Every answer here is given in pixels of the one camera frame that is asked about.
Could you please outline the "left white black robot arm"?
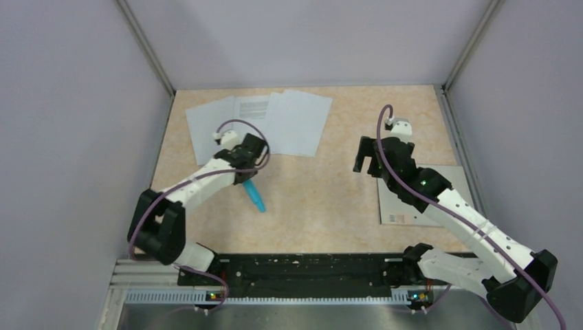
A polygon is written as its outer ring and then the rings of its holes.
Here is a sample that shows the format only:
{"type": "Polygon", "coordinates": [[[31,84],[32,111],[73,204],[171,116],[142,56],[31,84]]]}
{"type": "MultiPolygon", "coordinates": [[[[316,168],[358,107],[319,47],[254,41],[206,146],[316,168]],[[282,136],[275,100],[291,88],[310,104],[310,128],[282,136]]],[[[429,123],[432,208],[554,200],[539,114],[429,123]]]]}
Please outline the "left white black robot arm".
{"type": "Polygon", "coordinates": [[[267,142],[234,131],[217,135],[219,150],[191,176],[163,191],[144,190],[127,234],[130,250],[141,250],[162,265],[194,270],[204,284],[216,282],[220,265],[215,252],[186,238],[186,217],[228,186],[244,184],[258,173],[257,160],[267,155],[267,142]]]}

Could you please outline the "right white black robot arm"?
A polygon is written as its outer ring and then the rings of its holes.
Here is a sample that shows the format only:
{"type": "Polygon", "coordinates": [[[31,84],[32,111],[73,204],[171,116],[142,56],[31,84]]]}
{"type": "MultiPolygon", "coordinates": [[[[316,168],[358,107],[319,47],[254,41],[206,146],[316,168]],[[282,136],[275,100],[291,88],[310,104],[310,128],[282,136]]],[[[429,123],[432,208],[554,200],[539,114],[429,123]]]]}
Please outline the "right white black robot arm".
{"type": "Polygon", "coordinates": [[[413,143],[397,137],[360,139],[353,170],[380,178],[398,199],[453,233],[475,255],[462,258],[419,243],[404,252],[403,273],[412,283],[426,278],[443,281],[486,299],[506,320],[522,322],[544,300],[558,308],[548,293],[557,258],[548,250],[534,252],[511,239],[477,212],[443,175],[418,167],[412,158],[413,143]]]}

